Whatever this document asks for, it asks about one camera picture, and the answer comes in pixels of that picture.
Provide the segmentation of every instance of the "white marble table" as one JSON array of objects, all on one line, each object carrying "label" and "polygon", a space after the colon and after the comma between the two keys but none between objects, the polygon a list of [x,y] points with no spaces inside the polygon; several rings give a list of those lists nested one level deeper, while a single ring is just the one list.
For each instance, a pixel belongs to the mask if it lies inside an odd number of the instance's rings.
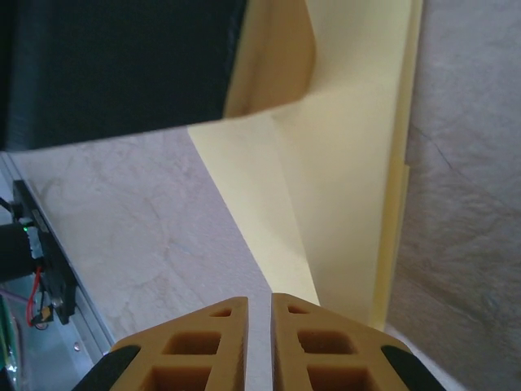
[{"label": "white marble table", "polygon": [[267,389],[271,291],[185,129],[11,157],[114,340],[248,296],[247,389]]}]

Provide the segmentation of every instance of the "yellow paper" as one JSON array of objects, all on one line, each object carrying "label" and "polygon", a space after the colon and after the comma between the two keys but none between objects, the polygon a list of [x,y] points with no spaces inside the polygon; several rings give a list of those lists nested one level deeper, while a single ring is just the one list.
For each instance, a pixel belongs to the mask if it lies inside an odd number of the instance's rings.
[{"label": "yellow paper", "polygon": [[[380,322],[374,309],[384,317],[392,272],[379,277],[383,293],[375,282],[380,267],[393,270],[396,254],[380,244],[386,230],[396,237],[401,220],[405,138],[397,118],[409,115],[421,2],[308,4],[317,40],[308,95],[192,126],[190,136],[274,291]],[[401,174],[388,184],[391,161]],[[399,210],[384,216],[396,187]]]}]

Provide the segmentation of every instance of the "red wire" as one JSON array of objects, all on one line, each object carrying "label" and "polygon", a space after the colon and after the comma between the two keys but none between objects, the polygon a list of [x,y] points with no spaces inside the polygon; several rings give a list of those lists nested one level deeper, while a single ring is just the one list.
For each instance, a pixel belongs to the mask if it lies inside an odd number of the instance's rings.
[{"label": "red wire", "polygon": [[38,267],[36,269],[36,277],[34,277],[33,290],[31,291],[31,296],[27,302],[27,307],[25,307],[25,320],[27,321],[27,325],[32,327],[31,320],[33,319],[33,305],[34,305],[34,295],[38,290],[38,285],[40,284],[40,273],[42,272],[42,268]]}]

